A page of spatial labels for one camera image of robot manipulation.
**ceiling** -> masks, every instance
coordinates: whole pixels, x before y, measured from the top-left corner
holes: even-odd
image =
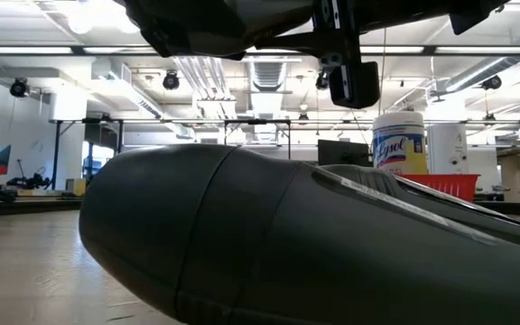
[[[146,44],[139,32],[122,32],[118,29],[121,13],[111,8],[110,16],[96,17],[96,26],[89,32],[77,34],[70,28],[69,18],[78,8],[76,1],[33,1],[0,0],[0,45],[140,45]],[[309,25],[302,26],[291,33],[309,32]],[[419,23],[409,23],[361,36],[363,44],[446,44],[446,45],[517,45],[520,44],[520,1],[513,1],[501,13],[492,13],[483,23],[461,36],[455,36],[449,25],[448,17],[435,18]],[[54,68],[61,71],[66,79],[90,89],[90,95],[97,105],[89,105],[90,110],[106,110],[117,115],[118,112],[134,110],[129,102],[118,96],[103,93],[91,80],[93,57],[0,57],[0,70],[9,68]],[[294,62],[286,63],[280,114],[274,117],[296,118],[302,112],[301,105],[307,106],[310,119],[374,118],[379,113],[396,111],[404,106],[417,111],[425,111],[427,101],[425,88],[431,80],[453,78],[472,66],[486,60],[485,57],[364,57],[364,61],[376,61],[381,76],[382,97],[374,106],[352,112],[343,107],[335,107],[328,91],[318,91],[314,82],[319,66],[310,57],[288,56]],[[132,72],[132,81],[147,96],[162,107],[189,107],[192,105],[194,90],[188,80],[179,73],[180,87],[165,90],[162,80],[166,70],[179,67],[173,59],[139,56],[117,56],[110,59],[114,65],[124,63]],[[223,74],[230,94],[236,101],[236,113],[244,116],[253,108],[250,96],[248,62],[223,60]],[[501,71],[498,76],[503,86],[486,92],[480,88],[468,88],[455,94],[462,98],[469,118],[480,119],[487,109],[494,111],[500,107],[510,107],[520,102],[520,64]],[[510,113],[499,112],[497,119],[520,119],[520,107]],[[498,128],[511,131],[510,125]]]

